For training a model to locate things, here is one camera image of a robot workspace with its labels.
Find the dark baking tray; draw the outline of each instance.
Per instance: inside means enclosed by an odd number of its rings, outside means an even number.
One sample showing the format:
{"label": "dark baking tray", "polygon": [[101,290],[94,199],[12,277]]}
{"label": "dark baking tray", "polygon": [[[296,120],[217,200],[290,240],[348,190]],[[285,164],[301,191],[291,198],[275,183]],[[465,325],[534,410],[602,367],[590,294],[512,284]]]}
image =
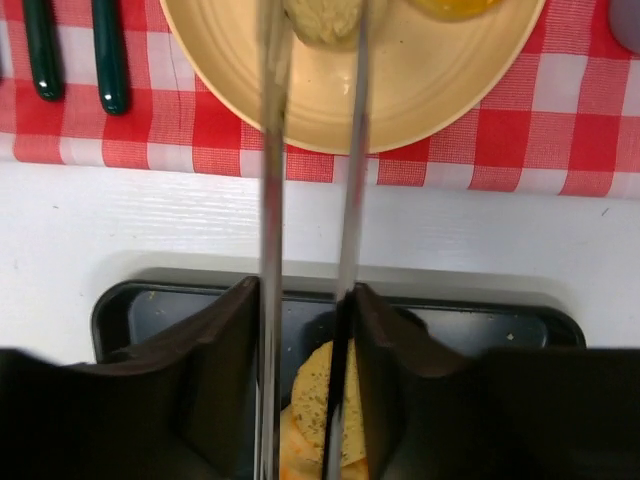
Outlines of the dark baking tray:
{"label": "dark baking tray", "polygon": [[[125,282],[97,302],[91,328],[96,360],[142,342],[213,303],[226,287]],[[583,347],[580,327],[564,313],[546,307],[388,298],[407,319],[466,355],[491,347]],[[281,399],[290,402],[298,368],[333,331],[331,295],[286,292],[283,296]],[[255,391],[247,400],[245,444],[235,478],[252,478]]]}

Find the fork handle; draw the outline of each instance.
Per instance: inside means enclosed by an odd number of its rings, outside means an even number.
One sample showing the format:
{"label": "fork handle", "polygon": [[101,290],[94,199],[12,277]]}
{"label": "fork handle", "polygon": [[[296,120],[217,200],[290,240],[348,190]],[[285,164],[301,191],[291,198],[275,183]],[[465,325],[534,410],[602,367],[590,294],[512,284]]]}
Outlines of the fork handle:
{"label": "fork handle", "polygon": [[49,0],[23,0],[31,77],[38,95],[55,101],[64,95],[60,52]]}
{"label": "fork handle", "polygon": [[118,2],[92,0],[91,10],[100,102],[105,112],[121,115],[129,108],[129,81]]}

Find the yellow plate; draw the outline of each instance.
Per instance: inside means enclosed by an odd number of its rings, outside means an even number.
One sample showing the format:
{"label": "yellow plate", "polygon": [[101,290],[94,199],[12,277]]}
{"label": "yellow plate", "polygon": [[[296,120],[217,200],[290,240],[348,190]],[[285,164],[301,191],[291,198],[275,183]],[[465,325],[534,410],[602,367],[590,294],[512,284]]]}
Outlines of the yellow plate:
{"label": "yellow plate", "polygon": [[[234,113],[259,127],[258,0],[162,0],[171,30],[200,78]],[[372,49],[370,150],[408,145],[446,127],[500,80],[533,29],[544,0],[505,0],[460,23],[432,20],[402,0]],[[296,41],[287,142],[349,150],[353,53]]]}

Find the seasoned flatbread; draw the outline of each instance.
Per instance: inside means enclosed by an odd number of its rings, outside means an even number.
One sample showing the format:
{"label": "seasoned flatbread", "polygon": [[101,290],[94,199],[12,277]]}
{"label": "seasoned flatbread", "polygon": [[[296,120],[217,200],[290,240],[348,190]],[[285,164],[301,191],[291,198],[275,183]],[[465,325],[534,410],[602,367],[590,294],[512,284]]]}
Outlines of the seasoned flatbread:
{"label": "seasoned flatbread", "polygon": [[[293,421],[291,407],[280,415],[280,480],[316,480],[322,474],[322,465],[305,460],[314,455],[314,449],[307,443]],[[368,480],[367,461],[342,467],[342,480]]]}
{"label": "seasoned flatbread", "polygon": [[[328,342],[317,349],[300,367],[293,383],[291,408],[293,421],[312,447],[302,458],[312,462],[322,461],[331,349]],[[362,409],[358,389],[358,372],[353,340],[349,343],[347,357],[347,383],[345,392],[345,421],[342,436],[341,465],[349,465],[365,457]]]}

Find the gingham tablecloth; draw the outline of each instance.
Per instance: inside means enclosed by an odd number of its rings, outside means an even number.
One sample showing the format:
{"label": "gingham tablecloth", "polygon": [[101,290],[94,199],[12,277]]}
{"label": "gingham tablecloth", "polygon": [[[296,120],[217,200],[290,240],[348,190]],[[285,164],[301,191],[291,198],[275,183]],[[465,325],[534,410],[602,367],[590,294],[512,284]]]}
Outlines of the gingham tablecloth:
{"label": "gingham tablecloth", "polygon": [[[259,132],[194,75],[158,0],[120,1],[133,87],[122,117],[100,106],[91,2],[53,3],[67,82],[59,103],[31,84],[22,2],[0,0],[0,158],[260,174]],[[640,197],[640,60],[611,36],[608,3],[548,0],[498,86],[444,131],[372,156],[369,183]],[[335,182],[346,159],[287,147],[286,168],[290,180]]]}

